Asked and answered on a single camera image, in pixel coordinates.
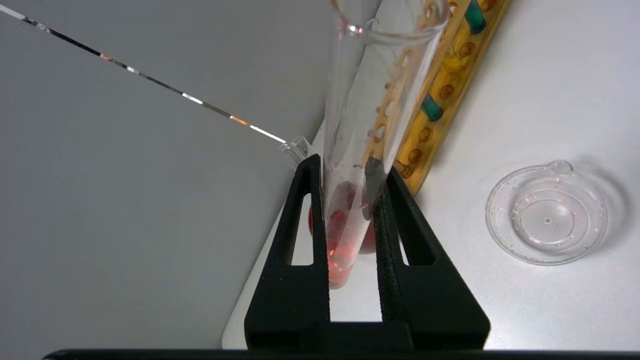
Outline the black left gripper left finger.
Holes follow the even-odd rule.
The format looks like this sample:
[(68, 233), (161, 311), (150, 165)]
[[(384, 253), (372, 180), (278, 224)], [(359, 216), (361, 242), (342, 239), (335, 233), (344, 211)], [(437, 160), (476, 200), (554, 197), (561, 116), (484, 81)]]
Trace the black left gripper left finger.
[[(250, 351), (316, 351), (330, 322), (329, 265), (322, 208), (322, 160), (296, 168), (265, 265), (244, 319)], [(304, 196), (311, 198), (311, 264), (292, 264)]]

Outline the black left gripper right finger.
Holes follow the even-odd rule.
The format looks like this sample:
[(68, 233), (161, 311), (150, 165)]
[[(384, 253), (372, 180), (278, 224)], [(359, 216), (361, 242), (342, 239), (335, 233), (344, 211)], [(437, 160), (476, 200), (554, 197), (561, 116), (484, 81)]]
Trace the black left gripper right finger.
[(490, 321), (397, 170), (374, 213), (384, 323), (403, 325), (416, 350), (483, 350)]

